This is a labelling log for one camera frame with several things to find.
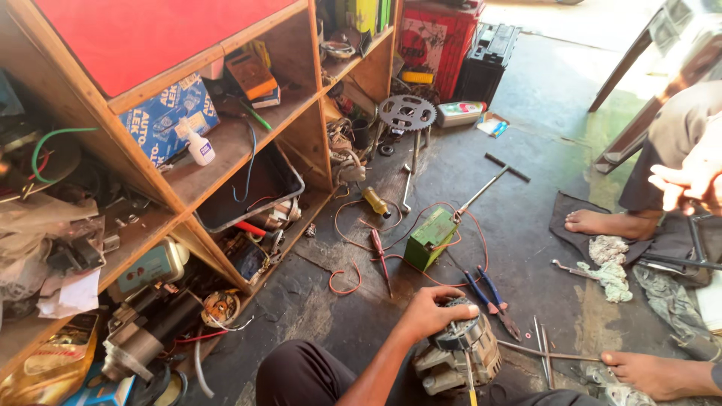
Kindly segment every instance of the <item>black pants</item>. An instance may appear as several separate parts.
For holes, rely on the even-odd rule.
[[[670,98],[649,126],[642,153],[619,205],[629,211],[662,210],[661,190],[648,179],[652,165],[681,169],[682,161],[702,138],[708,117],[722,111],[722,80],[699,83]]]
[[[287,341],[258,367],[256,406],[332,406],[355,379],[353,372],[323,348],[301,340]],[[604,406],[604,403],[561,389],[533,394],[507,405]]]

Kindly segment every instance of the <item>blue-handled pliers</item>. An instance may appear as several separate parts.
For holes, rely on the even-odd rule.
[[[492,291],[492,297],[494,298],[494,301],[490,301],[487,296],[481,291],[481,289],[479,289],[479,286],[477,286],[474,278],[469,274],[469,272],[464,271],[464,276],[466,276],[466,279],[469,281],[471,289],[474,290],[479,299],[487,306],[487,308],[489,309],[489,314],[495,314],[504,324],[504,327],[506,328],[506,331],[509,332],[509,335],[511,335],[514,340],[521,342],[521,332],[516,326],[516,323],[511,319],[511,317],[509,317],[509,314],[506,311],[508,304],[502,300],[501,296],[499,295],[499,291],[497,290],[496,286],[494,286],[494,282],[492,282],[491,277],[482,270],[481,265],[479,265],[477,269],[479,270],[479,274],[481,274],[482,279],[487,283],[489,289]]]

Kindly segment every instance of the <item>toe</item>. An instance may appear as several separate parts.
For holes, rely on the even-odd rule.
[[[564,228],[571,231],[572,233],[576,233],[579,231],[577,223],[566,222],[564,223]]]

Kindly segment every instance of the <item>red battery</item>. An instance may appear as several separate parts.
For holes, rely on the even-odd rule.
[[[485,7],[483,1],[468,1],[461,7],[433,1],[404,3],[399,53],[407,68],[434,74],[442,103],[453,96],[461,63]]]

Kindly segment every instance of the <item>hand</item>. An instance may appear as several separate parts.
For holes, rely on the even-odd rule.
[[[464,296],[464,292],[447,286],[421,288],[411,299],[393,333],[413,345],[441,331],[454,320],[472,319],[479,314],[477,305],[458,305],[450,308],[436,306]]]
[[[705,210],[722,216],[722,165],[700,163],[692,168],[669,169],[662,165],[651,168],[654,175],[649,181],[664,191],[663,208],[670,212],[680,206],[686,215],[693,215],[695,208],[687,197],[698,201]]]

